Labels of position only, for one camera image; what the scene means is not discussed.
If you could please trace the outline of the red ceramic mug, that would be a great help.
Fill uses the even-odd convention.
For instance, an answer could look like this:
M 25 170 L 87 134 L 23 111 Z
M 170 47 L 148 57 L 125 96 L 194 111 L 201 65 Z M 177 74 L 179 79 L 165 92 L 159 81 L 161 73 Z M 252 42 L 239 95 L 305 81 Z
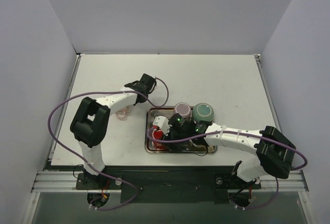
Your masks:
M 154 139 L 152 140 L 152 146 L 157 151 L 165 151 L 167 148 L 163 143 L 157 142 L 155 140 L 161 140 L 163 137 L 163 132 L 159 127 L 152 126 L 153 130 L 151 132 L 151 137 Z

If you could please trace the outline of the pink faceted ceramic mug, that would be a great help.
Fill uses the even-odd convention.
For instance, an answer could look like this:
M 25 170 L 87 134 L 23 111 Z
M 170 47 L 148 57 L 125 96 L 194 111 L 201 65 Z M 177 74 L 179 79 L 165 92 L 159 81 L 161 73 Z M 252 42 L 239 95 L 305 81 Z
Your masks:
M 130 113 L 131 110 L 132 110 L 132 106 L 124 107 L 121 110 L 117 111 L 115 113 L 115 116 L 117 119 L 124 121 L 127 119 L 128 114 Z

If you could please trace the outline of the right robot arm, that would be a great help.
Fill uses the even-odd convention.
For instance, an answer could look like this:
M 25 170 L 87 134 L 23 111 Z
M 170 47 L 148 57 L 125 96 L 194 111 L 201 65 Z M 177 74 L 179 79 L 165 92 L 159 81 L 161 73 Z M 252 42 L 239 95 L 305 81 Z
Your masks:
M 199 145 L 218 146 L 252 154 L 250 160 L 236 163 L 230 181 L 235 187 L 264 175 L 287 179 L 296 147 L 275 127 L 263 130 L 241 130 L 218 125 L 212 121 L 188 121 L 178 113 L 171 118 L 158 117 L 154 121 L 169 141 L 192 141 Z

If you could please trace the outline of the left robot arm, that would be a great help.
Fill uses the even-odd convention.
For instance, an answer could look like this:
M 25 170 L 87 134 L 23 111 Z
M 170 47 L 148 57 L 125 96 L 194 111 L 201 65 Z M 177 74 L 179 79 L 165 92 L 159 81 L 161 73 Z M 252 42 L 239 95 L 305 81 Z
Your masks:
M 104 139 L 111 115 L 128 106 L 146 102 L 148 95 L 156 86 L 156 79 L 143 74 L 140 80 L 124 85 L 115 93 L 93 99 L 85 97 L 75 113 L 70 131 L 78 141 L 84 163 L 84 174 L 88 183 L 95 189 L 102 188 L 106 176 L 102 158 L 101 142 Z

